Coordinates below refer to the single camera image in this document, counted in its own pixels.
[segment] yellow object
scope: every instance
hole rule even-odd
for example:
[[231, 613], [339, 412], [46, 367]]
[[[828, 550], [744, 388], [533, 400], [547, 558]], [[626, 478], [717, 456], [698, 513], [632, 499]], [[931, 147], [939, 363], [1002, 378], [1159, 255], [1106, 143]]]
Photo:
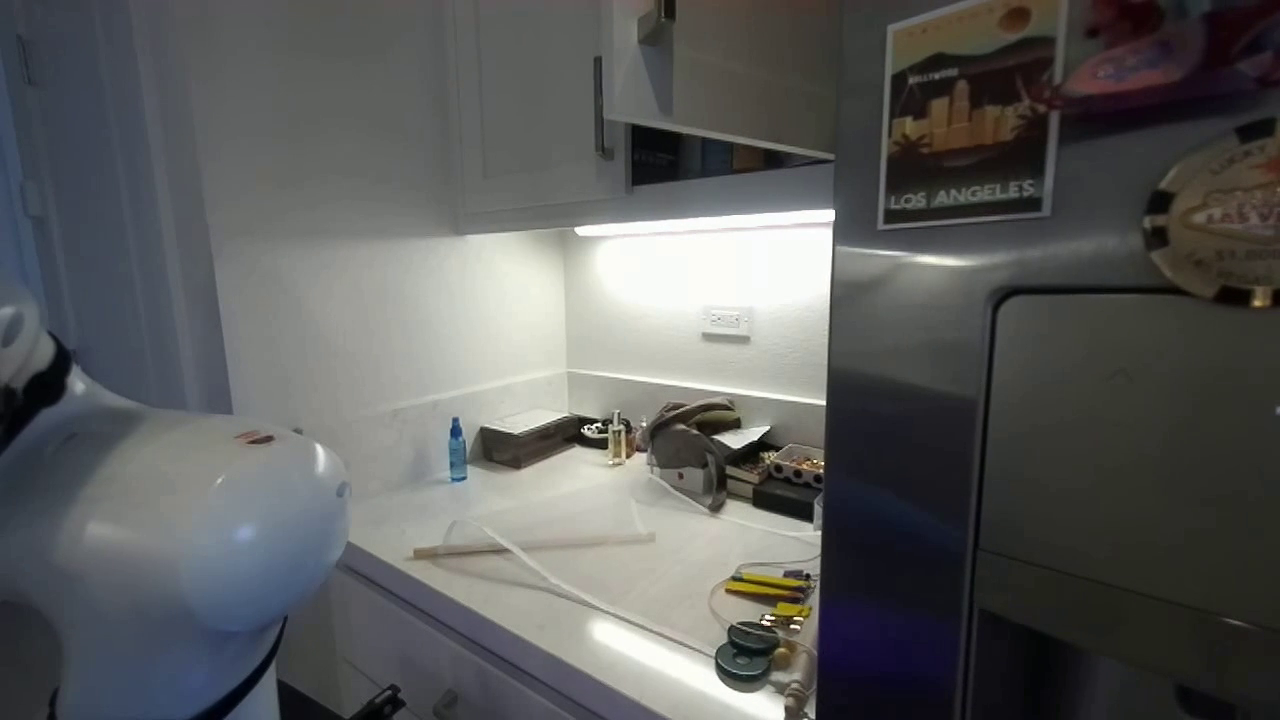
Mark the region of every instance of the yellow object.
[[807, 613], [811, 613], [807, 602], [771, 602], [775, 621], [807, 621]]
[[807, 588], [775, 588], [775, 584], [749, 584], [749, 580], [729, 580], [729, 595], [750, 595], [750, 598], [803, 598]]
[[807, 590], [807, 574], [733, 573], [733, 580]]

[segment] refrigerator magnet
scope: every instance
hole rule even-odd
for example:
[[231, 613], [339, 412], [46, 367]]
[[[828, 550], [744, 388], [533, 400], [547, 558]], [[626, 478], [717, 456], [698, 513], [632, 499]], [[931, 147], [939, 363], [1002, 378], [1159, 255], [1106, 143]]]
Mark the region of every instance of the refrigerator magnet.
[[1185, 292], [1277, 309], [1280, 137], [1277, 114], [1239, 125], [1173, 164], [1149, 195], [1143, 246]]
[[1061, 87], [1073, 137], [1185, 120], [1280, 81], [1280, 0], [1088, 0], [1084, 27], [1098, 49]]
[[968, 0], [888, 27], [879, 227], [1049, 217], [1063, 0]]

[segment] cabinet handle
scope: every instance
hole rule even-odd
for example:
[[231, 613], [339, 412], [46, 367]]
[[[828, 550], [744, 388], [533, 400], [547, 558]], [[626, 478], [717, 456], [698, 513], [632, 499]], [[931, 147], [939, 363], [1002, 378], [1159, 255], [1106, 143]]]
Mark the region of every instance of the cabinet handle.
[[455, 689], [442, 689], [431, 702], [431, 720], [449, 720], [458, 702], [464, 695]]
[[604, 54], [592, 54], [592, 130], [597, 130], [597, 155], [611, 159], [609, 137], [604, 137]]
[[367, 695], [367, 701], [357, 709], [357, 714], [349, 714], [349, 720], [387, 720], [387, 714], [395, 714], [401, 709], [403, 709], [403, 695], [401, 695], [395, 683], [387, 683], [387, 689], [381, 689], [375, 695]]

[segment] electrical outlet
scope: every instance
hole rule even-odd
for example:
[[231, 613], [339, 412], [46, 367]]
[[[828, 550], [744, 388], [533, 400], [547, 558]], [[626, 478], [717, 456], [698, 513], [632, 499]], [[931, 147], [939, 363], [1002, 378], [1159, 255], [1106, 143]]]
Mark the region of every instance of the electrical outlet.
[[702, 337], [707, 340], [750, 340], [755, 310], [744, 304], [707, 304]]

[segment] upper cabinet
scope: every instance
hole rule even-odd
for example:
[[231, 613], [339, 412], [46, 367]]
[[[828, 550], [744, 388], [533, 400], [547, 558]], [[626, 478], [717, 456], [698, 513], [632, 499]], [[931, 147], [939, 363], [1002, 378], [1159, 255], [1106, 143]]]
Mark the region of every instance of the upper cabinet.
[[836, 143], [836, 0], [449, 0], [464, 232], [824, 204], [771, 184]]
[[464, 227], [626, 184], [604, 125], [599, 0], [449, 0], [450, 184]]
[[604, 32], [611, 120], [836, 151], [836, 0], [604, 0]]

